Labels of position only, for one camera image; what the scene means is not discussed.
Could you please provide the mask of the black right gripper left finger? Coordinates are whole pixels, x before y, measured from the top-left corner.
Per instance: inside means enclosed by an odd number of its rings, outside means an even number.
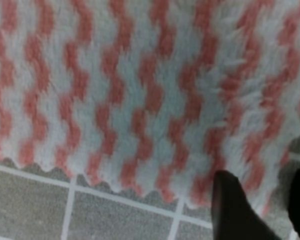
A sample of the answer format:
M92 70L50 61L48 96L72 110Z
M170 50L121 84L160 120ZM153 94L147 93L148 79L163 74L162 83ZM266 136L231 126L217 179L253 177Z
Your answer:
M236 176L218 170L213 177L211 221L214 240L278 240L250 206Z

